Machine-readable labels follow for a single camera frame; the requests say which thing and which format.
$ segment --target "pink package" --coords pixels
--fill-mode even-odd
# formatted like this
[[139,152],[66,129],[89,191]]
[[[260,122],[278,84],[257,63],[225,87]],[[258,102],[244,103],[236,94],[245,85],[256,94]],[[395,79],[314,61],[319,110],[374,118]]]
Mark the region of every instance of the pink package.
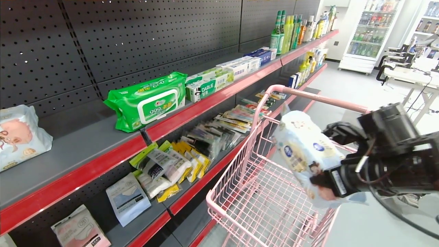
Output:
[[84,205],[51,228],[62,247],[109,247],[111,245]]

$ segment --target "pink shopping cart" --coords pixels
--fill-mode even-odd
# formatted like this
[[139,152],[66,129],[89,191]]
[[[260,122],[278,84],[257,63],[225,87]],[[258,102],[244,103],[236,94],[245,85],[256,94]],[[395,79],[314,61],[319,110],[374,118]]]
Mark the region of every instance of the pink shopping cart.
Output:
[[[278,120],[259,113],[272,92],[309,98],[359,113],[366,107],[298,91],[281,85],[268,88],[256,108],[251,132],[224,174],[206,197],[208,211],[228,232],[223,246],[324,246],[338,209],[319,211],[286,167],[271,160],[270,141]],[[355,149],[336,144],[355,152]]]

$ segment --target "cart handle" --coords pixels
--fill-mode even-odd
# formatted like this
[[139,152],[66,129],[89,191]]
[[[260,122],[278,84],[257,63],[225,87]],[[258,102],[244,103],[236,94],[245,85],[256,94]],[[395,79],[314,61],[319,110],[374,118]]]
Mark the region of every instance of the cart handle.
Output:
[[264,97],[262,97],[261,101],[258,104],[258,107],[255,110],[255,115],[253,116],[253,123],[252,123],[252,129],[251,131],[253,131],[258,123],[259,120],[259,114],[261,112],[262,107],[264,106],[265,102],[267,101],[268,97],[271,95],[271,93],[273,92],[282,92],[282,93],[286,93],[286,94],[291,94],[291,95],[296,95],[296,96],[300,96],[300,97],[304,97],[304,98],[308,98],[311,100],[315,100],[318,102],[322,102],[325,104],[330,104],[330,105],[335,105],[341,108],[345,108],[354,112],[359,112],[362,114],[366,114],[369,112],[368,108],[366,106],[362,106],[362,105],[357,105],[354,103],[350,103],[347,101],[343,101],[343,100],[339,100],[339,99],[334,99],[334,98],[328,98],[325,96],[321,96],[321,95],[317,95],[317,94],[312,94],[312,93],[308,93],[308,92],[304,92],[304,91],[300,91],[297,89],[292,89],[283,85],[271,85],[264,94]]

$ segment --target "white floor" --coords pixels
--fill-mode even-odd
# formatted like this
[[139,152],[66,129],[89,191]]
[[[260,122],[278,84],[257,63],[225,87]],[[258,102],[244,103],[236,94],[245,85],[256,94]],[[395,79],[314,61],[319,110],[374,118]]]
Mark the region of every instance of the white floor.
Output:
[[[376,74],[365,76],[351,71],[338,71],[337,63],[329,62],[328,68],[311,84],[310,87],[321,90],[321,95],[343,99],[356,104],[376,109],[388,103],[400,102],[410,89],[393,85],[381,86],[375,80]],[[407,106],[410,106],[420,92],[414,92]],[[422,97],[413,108],[422,105]],[[439,99],[430,107],[439,110]],[[320,127],[343,121],[355,121],[357,116],[348,110],[316,102],[308,111],[313,121]],[[414,119],[417,112],[410,110],[409,115]],[[439,131],[439,113],[429,113],[417,125],[420,134]],[[386,247],[437,247],[435,240],[409,225],[393,217],[382,208],[378,202],[368,195],[368,206],[354,203],[343,204],[336,218],[326,247],[369,247],[371,245]],[[439,224],[433,217],[439,214],[439,196],[426,196],[420,201],[419,211],[410,206],[400,206],[399,209],[408,218],[422,223],[424,227],[439,234]],[[223,244],[227,232],[220,226],[215,226],[200,246],[216,247]]]

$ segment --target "beverage refrigerator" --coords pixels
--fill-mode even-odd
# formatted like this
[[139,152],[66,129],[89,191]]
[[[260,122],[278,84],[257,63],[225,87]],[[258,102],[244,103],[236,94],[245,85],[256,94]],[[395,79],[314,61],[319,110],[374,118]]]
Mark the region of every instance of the beverage refrigerator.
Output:
[[368,0],[338,69],[369,75],[398,18],[404,0]]

